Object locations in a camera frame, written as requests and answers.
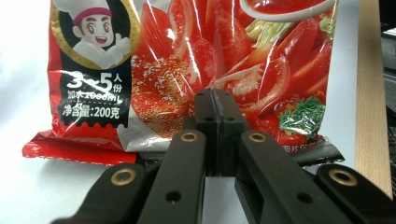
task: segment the sliced tomato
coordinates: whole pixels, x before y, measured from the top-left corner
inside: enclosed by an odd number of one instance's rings
[[[332,42],[327,41],[322,48],[315,50],[306,65],[291,75],[288,91],[297,93],[308,91],[323,80],[329,75],[331,56]]]
[[[239,21],[233,20],[232,15],[224,10],[217,16],[217,26],[224,67],[228,71],[249,55],[252,42]]]
[[[280,57],[218,79],[214,87],[229,91],[245,117],[254,120],[266,105],[285,93],[289,82],[289,64]]]
[[[207,88],[218,72],[217,54],[213,46],[200,36],[194,36],[188,42],[190,65],[184,75],[188,92]]]
[[[225,76],[245,70],[256,64],[271,62],[278,58],[279,52],[276,46],[273,46],[272,44],[263,45],[249,53],[247,57],[245,57],[242,61],[240,61],[232,69],[230,69],[225,74]]]
[[[318,21],[301,21],[280,43],[279,52],[289,60],[290,71],[294,73],[310,55],[318,36]]]
[[[188,41],[192,36],[201,36],[199,14],[195,11],[193,0],[172,0],[168,8],[168,17],[175,34],[173,48],[180,57],[187,53]]]
[[[140,35],[135,55],[158,61],[174,53],[172,26],[166,13],[145,3],[140,17]]]

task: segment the cartoon chef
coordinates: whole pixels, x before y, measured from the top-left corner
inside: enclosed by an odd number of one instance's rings
[[[118,64],[131,51],[131,41],[114,34],[111,11],[106,0],[53,0],[61,11],[69,13],[73,20],[73,34],[80,41],[73,50],[96,63],[102,69]]]

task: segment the transparent plastic wrap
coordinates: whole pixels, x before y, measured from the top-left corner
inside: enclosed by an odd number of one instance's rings
[[[165,152],[207,88],[231,93],[250,128],[289,153],[326,141],[318,131],[336,3],[302,21],[255,19],[239,0],[50,7],[52,129],[26,144],[25,157],[114,164]]]

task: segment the screw hole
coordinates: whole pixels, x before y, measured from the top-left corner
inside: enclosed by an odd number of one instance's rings
[[[207,121],[207,122],[213,122],[213,121],[215,121],[215,119],[210,118],[210,117],[207,117],[207,118],[205,118],[205,121]]]
[[[175,205],[178,201],[181,200],[181,194],[180,192],[174,190],[167,193],[165,198],[166,201],[168,201],[170,204]]]
[[[181,135],[181,140],[185,142],[193,142],[197,140],[198,136],[195,133],[184,133]]]
[[[253,142],[263,143],[265,142],[265,136],[261,133],[252,133],[249,137]]]
[[[314,201],[309,194],[304,192],[297,193],[297,199],[302,203],[312,203]]]

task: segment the green herb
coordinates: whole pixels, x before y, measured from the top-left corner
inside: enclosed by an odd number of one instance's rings
[[[280,114],[279,127],[289,133],[301,133],[307,138],[315,137],[323,118],[325,105],[316,97],[297,103],[294,110]]]
[[[256,40],[254,48],[273,43],[291,26],[290,22],[253,21],[247,28],[247,35]]]

